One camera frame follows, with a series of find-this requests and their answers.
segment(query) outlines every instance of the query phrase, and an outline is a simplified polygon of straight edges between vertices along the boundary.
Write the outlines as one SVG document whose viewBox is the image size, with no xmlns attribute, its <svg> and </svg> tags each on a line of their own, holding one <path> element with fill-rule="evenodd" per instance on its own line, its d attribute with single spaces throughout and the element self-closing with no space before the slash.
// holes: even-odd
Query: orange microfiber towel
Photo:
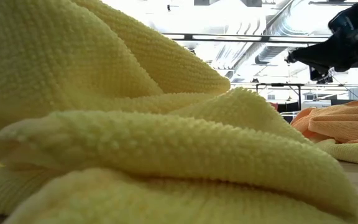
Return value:
<svg viewBox="0 0 358 224">
<path fill-rule="evenodd" d="M 336 159 L 358 163 L 358 101 L 305 109 L 291 125 Z"/>
</svg>

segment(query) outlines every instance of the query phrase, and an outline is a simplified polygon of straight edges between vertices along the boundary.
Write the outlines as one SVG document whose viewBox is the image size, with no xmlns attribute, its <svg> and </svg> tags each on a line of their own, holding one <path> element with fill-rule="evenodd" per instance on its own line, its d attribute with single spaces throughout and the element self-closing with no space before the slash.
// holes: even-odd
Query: ventilation duct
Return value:
<svg viewBox="0 0 358 224">
<path fill-rule="evenodd" d="M 238 23 L 237 26 L 229 26 L 226 34 L 254 35 L 261 33 L 265 28 L 266 20 L 264 16 L 249 17 L 244 22 Z M 231 69 L 247 52 L 251 43 L 222 42 L 219 45 L 219 52 L 211 66 L 216 69 Z"/>
<path fill-rule="evenodd" d="M 219 0 L 194 0 L 195 6 L 210 6 Z"/>
<path fill-rule="evenodd" d="M 309 35 L 319 28 L 326 27 L 328 21 L 344 9 L 338 6 L 315 6 L 310 5 L 309 2 L 308 0 L 291 2 L 276 21 L 264 31 L 264 35 Z M 287 48 L 253 43 L 233 69 L 238 72 L 246 69 L 250 64 L 268 64 Z"/>
<path fill-rule="evenodd" d="M 225 75 L 226 78 L 231 79 L 233 77 L 234 73 L 233 71 L 228 71 Z"/>
<path fill-rule="evenodd" d="M 262 7 L 262 0 L 241 0 L 247 7 Z"/>
</svg>

